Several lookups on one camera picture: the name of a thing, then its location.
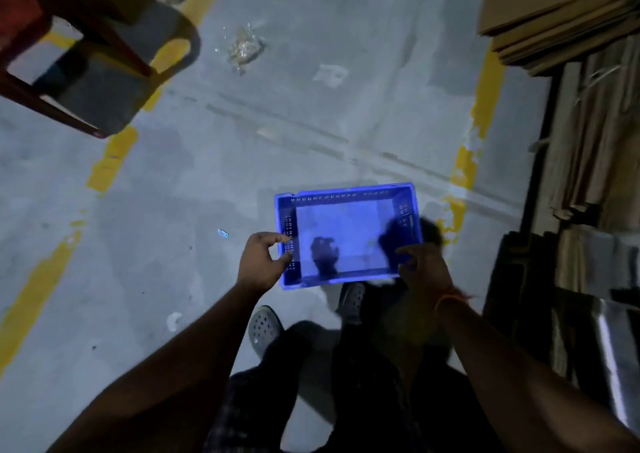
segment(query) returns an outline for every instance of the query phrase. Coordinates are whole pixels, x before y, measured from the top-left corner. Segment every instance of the chair seat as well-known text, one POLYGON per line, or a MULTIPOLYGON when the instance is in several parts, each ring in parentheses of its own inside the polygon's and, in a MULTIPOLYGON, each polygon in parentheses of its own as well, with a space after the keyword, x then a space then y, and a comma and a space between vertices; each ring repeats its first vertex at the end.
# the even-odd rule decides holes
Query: chair seat
POLYGON ((0 68, 35 45, 51 22, 37 0, 0 0, 0 68))

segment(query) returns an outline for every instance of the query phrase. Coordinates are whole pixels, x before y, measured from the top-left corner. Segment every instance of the red plastic chair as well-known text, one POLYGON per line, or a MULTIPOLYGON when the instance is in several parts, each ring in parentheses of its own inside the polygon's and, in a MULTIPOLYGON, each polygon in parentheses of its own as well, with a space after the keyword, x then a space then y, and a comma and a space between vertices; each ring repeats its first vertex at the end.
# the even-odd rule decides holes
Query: red plastic chair
POLYGON ((81 119, 41 99, 25 81, 7 72, 9 64, 51 29, 53 16, 81 32, 93 33, 123 54, 140 74, 153 70, 84 0, 0 0, 0 96, 97 138, 106 135, 81 119))

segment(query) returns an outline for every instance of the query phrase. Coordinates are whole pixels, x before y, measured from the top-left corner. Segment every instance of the blue plastic crate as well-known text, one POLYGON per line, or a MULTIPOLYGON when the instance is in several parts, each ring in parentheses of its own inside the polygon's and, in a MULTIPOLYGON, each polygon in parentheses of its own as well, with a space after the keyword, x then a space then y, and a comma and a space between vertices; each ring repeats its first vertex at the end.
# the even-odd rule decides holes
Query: blue plastic crate
POLYGON ((291 238, 278 251, 293 252, 285 290, 396 278, 406 259, 396 248, 422 242, 412 183, 279 194, 275 207, 278 232, 291 238))

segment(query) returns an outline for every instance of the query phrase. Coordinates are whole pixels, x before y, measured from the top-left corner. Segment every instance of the yellow floor line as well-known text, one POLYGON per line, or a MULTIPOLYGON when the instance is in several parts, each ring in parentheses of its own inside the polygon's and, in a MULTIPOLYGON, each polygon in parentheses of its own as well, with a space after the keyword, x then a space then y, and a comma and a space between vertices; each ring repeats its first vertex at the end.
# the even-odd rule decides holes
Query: yellow floor line
MULTIPOLYGON (((199 25, 214 0, 187 0, 182 10, 183 15, 195 26, 199 25)), ((176 28, 177 34, 184 33, 184 27, 176 28)), ((62 48, 69 48, 75 44, 75 40, 57 34, 50 33, 45 37, 49 41, 62 48)), ((187 53, 188 42, 175 43, 171 41, 165 44, 156 54, 151 65, 161 73, 187 53)), ((154 96, 156 101, 161 91, 158 89, 154 96)), ((104 156, 92 168, 91 175, 86 186, 101 194, 105 193, 114 182, 118 171, 124 163, 138 138, 138 133, 133 126, 126 127, 120 133, 112 136, 105 147, 104 156)), ((71 234, 66 236, 53 253, 43 259, 36 268, 31 271, 27 284, 20 290, 15 302, 6 312, 0 322, 0 378, 7 366, 18 354, 24 339, 35 325, 44 305, 60 282, 62 275, 73 255, 73 252, 82 237, 84 221, 70 223, 71 234)))
POLYGON ((450 191, 444 197, 444 211, 437 225, 442 232, 445 255, 458 241, 467 213, 467 194, 476 182, 482 143, 491 127, 495 107, 500 99, 505 67, 491 49, 487 51, 476 86, 476 102, 471 109, 472 125, 456 156, 450 178, 450 191))

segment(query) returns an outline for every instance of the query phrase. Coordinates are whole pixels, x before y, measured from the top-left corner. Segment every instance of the shoe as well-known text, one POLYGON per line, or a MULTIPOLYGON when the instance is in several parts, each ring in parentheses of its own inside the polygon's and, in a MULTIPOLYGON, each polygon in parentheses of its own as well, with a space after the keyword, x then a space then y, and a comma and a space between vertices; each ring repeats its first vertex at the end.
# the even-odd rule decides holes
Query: shoe
POLYGON ((282 323, 272 307, 259 306, 249 322, 248 335, 251 346, 260 359, 264 356, 267 347, 280 336, 282 330, 282 323))
POLYGON ((347 283, 340 293, 340 304, 336 313, 342 318, 342 325, 362 325, 362 301, 367 287, 362 282, 347 283))

